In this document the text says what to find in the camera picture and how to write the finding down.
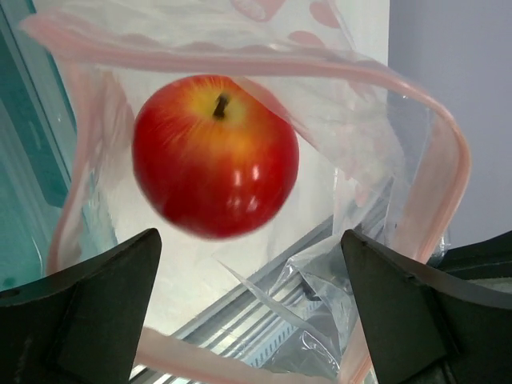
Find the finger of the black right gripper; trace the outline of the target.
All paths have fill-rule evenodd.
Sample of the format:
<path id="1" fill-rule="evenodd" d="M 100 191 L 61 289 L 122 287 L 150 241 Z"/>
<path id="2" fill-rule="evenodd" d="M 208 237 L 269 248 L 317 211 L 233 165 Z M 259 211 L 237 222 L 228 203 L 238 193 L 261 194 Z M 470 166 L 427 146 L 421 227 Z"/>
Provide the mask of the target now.
<path id="1" fill-rule="evenodd" d="M 463 280 L 511 277 L 512 234 L 447 251 L 438 269 Z"/>

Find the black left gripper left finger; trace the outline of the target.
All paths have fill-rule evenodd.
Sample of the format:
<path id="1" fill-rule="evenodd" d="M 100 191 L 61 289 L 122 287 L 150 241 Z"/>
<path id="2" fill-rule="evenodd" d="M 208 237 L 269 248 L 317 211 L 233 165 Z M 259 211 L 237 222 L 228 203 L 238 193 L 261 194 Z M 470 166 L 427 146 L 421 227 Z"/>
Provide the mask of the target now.
<path id="1" fill-rule="evenodd" d="M 156 229 L 1 293 L 3 383 L 127 383 L 161 256 Z"/>

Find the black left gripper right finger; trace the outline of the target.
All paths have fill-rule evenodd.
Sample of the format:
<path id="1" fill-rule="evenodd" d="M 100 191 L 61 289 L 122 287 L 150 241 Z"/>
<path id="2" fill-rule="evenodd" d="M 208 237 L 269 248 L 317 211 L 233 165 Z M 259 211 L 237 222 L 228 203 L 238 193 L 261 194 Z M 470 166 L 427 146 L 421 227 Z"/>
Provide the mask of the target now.
<path id="1" fill-rule="evenodd" d="M 510 382 L 511 277 L 456 278 L 352 230 L 342 252 L 360 317 L 344 383 Z"/>

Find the clear pink zip top bag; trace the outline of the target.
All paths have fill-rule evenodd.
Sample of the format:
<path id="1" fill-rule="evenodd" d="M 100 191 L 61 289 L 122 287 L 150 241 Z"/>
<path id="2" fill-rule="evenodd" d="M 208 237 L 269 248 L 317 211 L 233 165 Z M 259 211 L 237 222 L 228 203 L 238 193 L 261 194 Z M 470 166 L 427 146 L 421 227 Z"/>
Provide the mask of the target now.
<path id="1" fill-rule="evenodd" d="M 328 245 L 360 226 L 400 254 L 427 262 L 464 194 L 470 151 L 451 113 L 387 66 L 353 51 L 332 1 L 68 1 L 21 22 L 58 62 L 77 123 L 70 192 L 46 271 L 84 259 L 83 227 L 108 247 L 154 225 L 164 263 L 140 349 L 159 360 L 170 325 L 170 264 L 211 257 L 221 286 L 249 275 L 313 229 L 327 240 L 286 264 L 330 307 L 341 339 L 338 381 L 373 377 L 354 302 L 310 271 Z M 231 76 L 257 99 L 271 93 L 301 143 L 298 180 L 278 216 L 225 241 L 181 234 L 152 211 L 134 183 L 134 117 L 160 86 L 192 74 Z"/>

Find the red yellow fake apple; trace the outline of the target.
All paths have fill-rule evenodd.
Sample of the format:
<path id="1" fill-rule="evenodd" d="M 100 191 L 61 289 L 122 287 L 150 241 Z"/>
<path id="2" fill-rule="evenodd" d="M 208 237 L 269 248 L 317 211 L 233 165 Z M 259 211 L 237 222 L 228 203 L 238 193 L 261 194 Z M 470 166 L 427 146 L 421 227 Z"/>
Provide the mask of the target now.
<path id="1" fill-rule="evenodd" d="M 155 91 L 134 124 L 135 180 L 170 224 L 224 240 L 270 222 L 298 176 L 289 115 L 249 79 L 198 74 Z"/>

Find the blue transparent plastic tray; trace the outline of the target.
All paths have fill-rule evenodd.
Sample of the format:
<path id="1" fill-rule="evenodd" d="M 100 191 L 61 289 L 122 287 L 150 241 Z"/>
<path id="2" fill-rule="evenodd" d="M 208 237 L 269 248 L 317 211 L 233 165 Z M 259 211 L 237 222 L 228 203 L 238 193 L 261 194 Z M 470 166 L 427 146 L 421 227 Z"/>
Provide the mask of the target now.
<path id="1" fill-rule="evenodd" d="M 53 57 L 21 31 L 32 1 L 1 3 L 1 289 L 45 275 L 77 130 Z"/>

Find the aluminium mounting rail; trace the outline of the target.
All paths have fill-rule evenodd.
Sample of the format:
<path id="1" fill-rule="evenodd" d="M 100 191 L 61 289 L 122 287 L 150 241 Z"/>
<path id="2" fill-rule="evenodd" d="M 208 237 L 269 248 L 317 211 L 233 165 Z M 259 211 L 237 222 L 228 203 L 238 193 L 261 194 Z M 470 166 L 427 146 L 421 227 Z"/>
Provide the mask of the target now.
<path id="1" fill-rule="evenodd" d="M 183 262 L 165 252 L 147 327 L 165 341 L 176 338 L 228 362 L 242 362 L 237 356 L 272 312 L 305 324 L 290 308 L 294 300 L 322 301 L 334 313 L 336 302 L 354 295 L 331 227 L 325 220 L 272 260 L 258 257 L 250 242 L 221 248 L 212 257 L 188 251 Z"/>

